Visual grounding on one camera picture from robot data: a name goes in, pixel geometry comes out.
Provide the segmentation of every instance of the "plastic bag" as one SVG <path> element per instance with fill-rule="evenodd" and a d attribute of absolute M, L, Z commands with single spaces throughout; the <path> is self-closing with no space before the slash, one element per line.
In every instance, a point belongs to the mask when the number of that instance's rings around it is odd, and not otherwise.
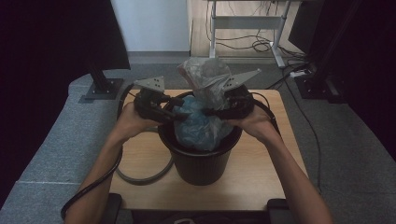
<path fill-rule="evenodd" d="M 233 126 L 216 116 L 205 116 L 202 113 L 205 104 L 194 96 L 188 95 L 183 100 L 183 106 L 175 106 L 174 112 L 191 114 L 182 122 L 175 121 L 177 141 L 183 147 L 212 151 L 219 146 L 220 140 L 233 130 Z"/>
<path fill-rule="evenodd" d="M 174 108 L 177 113 L 191 113 L 185 121 L 175 122 L 177 141 L 184 147 L 212 151 L 233 126 L 216 116 L 205 116 L 202 109 L 228 107 L 223 86 L 231 75 L 230 68 L 219 59 L 191 58 L 179 66 L 178 71 L 195 97 L 185 97 L 184 105 Z"/>

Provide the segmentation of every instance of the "table top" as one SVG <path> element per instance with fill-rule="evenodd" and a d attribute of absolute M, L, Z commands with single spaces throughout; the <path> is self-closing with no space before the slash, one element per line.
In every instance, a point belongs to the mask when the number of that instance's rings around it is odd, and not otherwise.
<path fill-rule="evenodd" d="M 285 145 L 306 173 L 290 122 L 278 91 L 251 90 L 263 94 L 274 112 Z M 176 96 L 185 90 L 168 90 Z M 128 95 L 125 102 L 131 102 Z M 124 145 L 120 169 L 128 176 L 155 175 L 168 163 L 169 150 L 156 133 L 141 133 Z M 175 167 L 158 182 L 134 186 L 114 174 L 110 192 L 122 196 L 126 209 L 160 210 L 263 210 L 268 200 L 284 198 L 274 165 L 265 146 L 242 133 L 232 149 L 223 176 L 208 186 L 194 186 L 178 175 Z"/>

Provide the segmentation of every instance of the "person's right arm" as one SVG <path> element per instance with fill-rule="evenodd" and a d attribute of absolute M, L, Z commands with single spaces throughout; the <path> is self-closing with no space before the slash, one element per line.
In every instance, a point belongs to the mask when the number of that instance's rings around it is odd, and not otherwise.
<path fill-rule="evenodd" d="M 265 144 L 276 169 L 286 200 L 298 223 L 333 223 L 327 204 L 286 148 L 268 115 L 255 106 L 245 119 L 228 120 Z"/>

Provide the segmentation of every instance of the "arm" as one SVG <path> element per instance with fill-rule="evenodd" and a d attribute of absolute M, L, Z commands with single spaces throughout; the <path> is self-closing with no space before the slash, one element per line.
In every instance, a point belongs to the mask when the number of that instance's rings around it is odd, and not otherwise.
<path fill-rule="evenodd" d="M 155 121 L 141 119 L 134 110 L 134 104 L 126 105 L 115 127 L 107 137 L 96 162 L 78 190 L 89 186 L 110 170 L 119 156 L 122 144 L 129 138 L 137 136 L 147 127 L 157 125 L 159 123 Z M 99 223 L 106 207 L 111 177 L 76 201 L 68 209 L 64 223 Z"/>
<path fill-rule="evenodd" d="M 265 144 L 279 176 L 287 202 L 298 223 L 332 223 L 326 203 L 289 153 L 263 110 L 255 106 L 245 119 L 228 120 Z"/>

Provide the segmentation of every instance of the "black trash can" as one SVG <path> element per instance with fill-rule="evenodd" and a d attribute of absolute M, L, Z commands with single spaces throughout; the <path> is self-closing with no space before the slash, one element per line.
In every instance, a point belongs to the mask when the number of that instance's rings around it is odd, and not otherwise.
<path fill-rule="evenodd" d="M 192 91 L 183 93 L 178 97 L 183 98 L 189 94 L 192 94 Z M 166 105 L 164 109 L 172 111 L 173 107 Z M 242 129 L 233 127 L 231 133 L 223 138 L 219 146 L 213 151 L 183 147 L 177 141 L 174 122 L 158 127 L 158 134 L 169 148 L 180 177 L 190 184 L 204 186 L 221 178 L 230 157 L 231 149 L 239 141 Z"/>

